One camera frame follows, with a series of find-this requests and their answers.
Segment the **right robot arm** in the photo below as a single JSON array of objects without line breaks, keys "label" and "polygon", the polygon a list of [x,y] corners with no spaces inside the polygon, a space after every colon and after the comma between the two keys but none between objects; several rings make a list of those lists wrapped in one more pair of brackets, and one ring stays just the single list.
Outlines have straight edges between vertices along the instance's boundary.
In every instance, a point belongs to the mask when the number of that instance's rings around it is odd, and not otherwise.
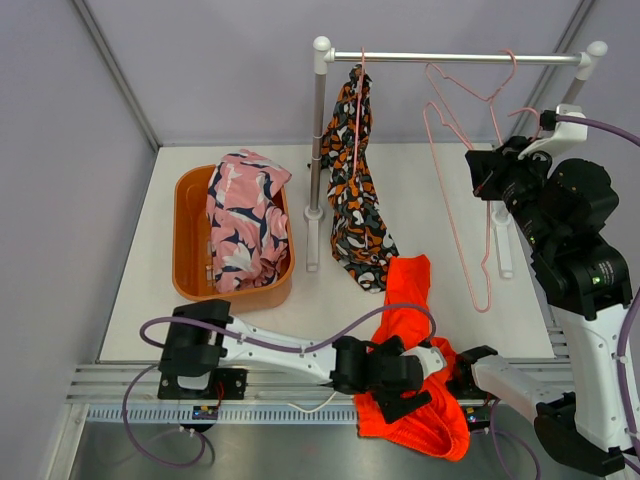
[{"label": "right robot arm", "polygon": [[531,152],[521,136],[465,159],[474,195],[502,202],[530,246],[535,278],[564,333],[574,388],[547,386],[478,346],[456,357],[449,390],[516,410],[556,462],[619,477],[638,439],[639,398],[619,371],[632,363],[627,331],[639,305],[626,261],[601,234],[619,203],[610,176],[588,160]]}]

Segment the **pink navy patterned shorts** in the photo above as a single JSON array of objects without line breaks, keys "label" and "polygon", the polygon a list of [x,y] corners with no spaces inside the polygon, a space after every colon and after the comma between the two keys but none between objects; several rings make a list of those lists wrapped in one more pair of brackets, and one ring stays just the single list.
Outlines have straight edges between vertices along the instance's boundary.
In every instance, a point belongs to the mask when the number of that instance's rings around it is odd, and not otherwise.
[{"label": "pink navy patterned shorts", "polygon": [[279,280],[289,251],[288,215],[275,202],[291,179],[277,162],[240,149],[214,167],[207,186],[212,269],[220,293]]}]

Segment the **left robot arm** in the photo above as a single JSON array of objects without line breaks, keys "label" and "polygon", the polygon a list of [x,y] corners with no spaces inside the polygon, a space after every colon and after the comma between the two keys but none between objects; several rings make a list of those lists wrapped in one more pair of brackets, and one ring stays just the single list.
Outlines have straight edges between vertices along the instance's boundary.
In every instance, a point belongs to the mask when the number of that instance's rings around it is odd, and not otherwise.
[{"label": "left robot arm", "polygon": [[393,423],[431,401],[424,381],[446,365],[428,339],[414,347],[397,335],[368,341],[340,334],[314,341],[247,324],[230,307],[207,300],[174,309],[161,345],[159,398],[241,400],[245,370],[270,367],[340,394],[369,394],[384,421]]}]

